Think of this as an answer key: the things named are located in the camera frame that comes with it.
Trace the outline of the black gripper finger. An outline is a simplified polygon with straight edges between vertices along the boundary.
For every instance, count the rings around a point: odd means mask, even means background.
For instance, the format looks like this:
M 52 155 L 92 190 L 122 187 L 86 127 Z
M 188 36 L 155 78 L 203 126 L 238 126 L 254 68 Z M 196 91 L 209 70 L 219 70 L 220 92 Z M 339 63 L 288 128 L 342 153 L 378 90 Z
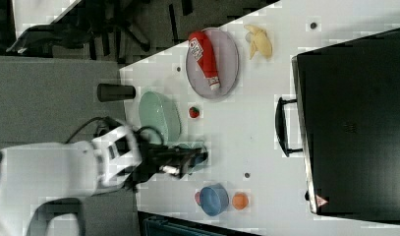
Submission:
M 177 154 L 186 163 L 189 164 L 200 164 L 207 160 L 208 152 L 200 147 L 196 148 L 177 148 Z

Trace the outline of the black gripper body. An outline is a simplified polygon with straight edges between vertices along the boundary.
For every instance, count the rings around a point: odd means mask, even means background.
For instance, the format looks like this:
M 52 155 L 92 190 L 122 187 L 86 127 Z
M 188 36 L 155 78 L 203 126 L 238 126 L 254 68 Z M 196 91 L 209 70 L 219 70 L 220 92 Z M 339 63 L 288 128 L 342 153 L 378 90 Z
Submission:
M 143 162 L 135 170 L 136 184 L 147 182 L 162 167 L 175 168 L 176 172 L 172 176 L 177 178 L 182 178 L 186 172 L 186 149 L 143 143 L 140 145 L 140 152 Z

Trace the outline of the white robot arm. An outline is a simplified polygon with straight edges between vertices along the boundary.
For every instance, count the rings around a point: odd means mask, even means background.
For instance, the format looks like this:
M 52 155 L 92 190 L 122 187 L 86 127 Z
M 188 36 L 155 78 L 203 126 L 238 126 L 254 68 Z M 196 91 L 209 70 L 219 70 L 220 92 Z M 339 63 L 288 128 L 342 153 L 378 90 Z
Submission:
M 70 217 L 67 236 L 86 236 L 85 199 L 130 188 L 163 172 L 181 178 L 204 163 L 203 144 L 152 144 L 128 125 L 90 141 L 0 149 L 0 236 L 49 236 Z

